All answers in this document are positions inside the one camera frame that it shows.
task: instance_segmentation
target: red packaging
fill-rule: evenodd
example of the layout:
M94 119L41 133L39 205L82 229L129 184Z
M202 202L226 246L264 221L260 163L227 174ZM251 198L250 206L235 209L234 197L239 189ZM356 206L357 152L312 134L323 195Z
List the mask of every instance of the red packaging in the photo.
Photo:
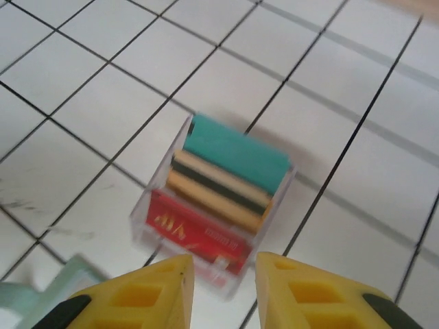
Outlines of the red packaging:
M153 190L146 224L210 263L238 274L252 248L237 234L190 209L162 190Z

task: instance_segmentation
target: white tile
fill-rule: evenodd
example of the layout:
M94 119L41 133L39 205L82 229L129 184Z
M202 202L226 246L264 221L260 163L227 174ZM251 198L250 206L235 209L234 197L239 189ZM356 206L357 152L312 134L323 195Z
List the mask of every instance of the white tile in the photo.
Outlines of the white tile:
M401 63L410 65L439 79L439 27L424 20L401 57Z
M0 117L0 158L44 119L3 87L0 87Z
M436 255L439 255L439 210L436 210L434 217L431 220L423 247L426 247L436 253Z
M65 37L54 34L1 79L49 114L103 64Z
M157 14L160 14L163 10L165 10L168 6L170 6L174 0L134 0L139 5L142 5Z
M323 38L291 80L363 115L387 72L387 67Z
M5 5L0 10L0 30L3 31L0 33L0 71L51 32L13 5Z
M104 165L53 123L45 123L1 163L0 199L41 234Z
M439 155L439 92L393 72L368 119Z
M107 66L54 119L112 158L164 100Z
M17 224L0 211L0 278L34 243Z
M217 51L181 88L176 99L216 119L226 122L239 119L248 125L279 84L227 53Z
M342 0L265 0L279 9L323 26L334 15Z
M147 184L189 113L168 103L116 159L116 163Z
M315 37L315 32L258 7L224 46L286 76Z
M44 22L58 27L84 7L90 0L14 0L14 3L31 12Z
M323 197L288 257L394 297L411 255L412 250Z
M167 252L161 250L152 263L169 257ZM254 270L249 269L235 296L230 300L224 300L215 291L212 291L205 282L195 277L191 328L239 328L256 300L254 281Z
M317 191L293 181L258 251L282 254L316 195Z
M434 329L439 324L438 305L439 268L418 257L399 306L423 328Z
M115 63L165 93L172 93L212 46L163 20L142 33Z
M375 0L351 0L329 27L345 38L396 58L418 18Z
M154 18L126 0L96 0L61 31L109 59Z
M250 134L288 153L302 174L323 184L354 129L353 122L284 87Z
M438 186L437 168L362 130L329 188L417 241Z
M62 265L37 245L6 281L28 284L38 291L44 291L61 269Z
M110 167L52 228L44 242L68 259L82 254L110 277L142 267L155 247L137 249L128 217L142 189Z
M242 0L179 0L165 17L220 42L251 7L251 2Z

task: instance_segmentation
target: white tile floor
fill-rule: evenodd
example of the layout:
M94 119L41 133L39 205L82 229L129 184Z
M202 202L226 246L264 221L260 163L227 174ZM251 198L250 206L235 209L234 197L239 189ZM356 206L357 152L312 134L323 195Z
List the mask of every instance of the white tile floor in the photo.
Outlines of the white tile floor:
M0 1L0 278L141 267L128 215L200 111L299 166L261 250L437 328L439 27L417 22L373 0ZM192 328L259 328L254 300L253 270L229 302L197 284Z

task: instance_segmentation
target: transparent container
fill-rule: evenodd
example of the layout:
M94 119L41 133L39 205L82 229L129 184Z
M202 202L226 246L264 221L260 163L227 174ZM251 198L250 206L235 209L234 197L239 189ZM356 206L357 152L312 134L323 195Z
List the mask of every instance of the transparent container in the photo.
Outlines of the transparent container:
M232 297L236 292L242 278L246 274L250 263L254 259L258 247L262 242L262 239L265 236L266 232L268 231L268 228L270 227L273 218L276 215L278 207L282 202L289 185L294 179L296 168L294 165L291 165L291 167L285 174L285 177L279 185L277 192L272 198L272 207L265 217L263 225L256 233L256 235L247 233L245 230L226 223L222 219L215 218L213 215L206 214L203 210L197 208L197 206L189 205L188 203L185 204L191 209L202 214L205 218L209 219L209 221L215 223L215 225L221 226L223 229L229 230L233 234L238 235L240 238L245 239L247 244L250 246L250 253L246 257L244 266L239 271L239 273L231 273L226 270L224 266L216 263L210 263L205 259L197 256L190 250L185 249L181 245L164 237L157 231L156 228L146 223L148 210L150 208L152 191L156 188L165 187L167 176L171 166L172 156L177 149L183 148L192 117L193 116L191 115L187 117L186 121L184 122L183 126L181 127L180 131L172 142L170 148L167 150L165 156L161 160L161 163L159 164L157 170L155 171L149 184L147 185L146 189L144 190L142 196L140 197L130 215L132 239L140 247L148 247L148 249L151 248L151 245L157 245L158 243L161 246L161 251L165 252L168 256L173 256L175 254L192 254L195 263L195 273L197 277L201 278L202 281L207 284L207 287L209 287L210 290L213 290L215 294L219 295L222 298L228 299Z

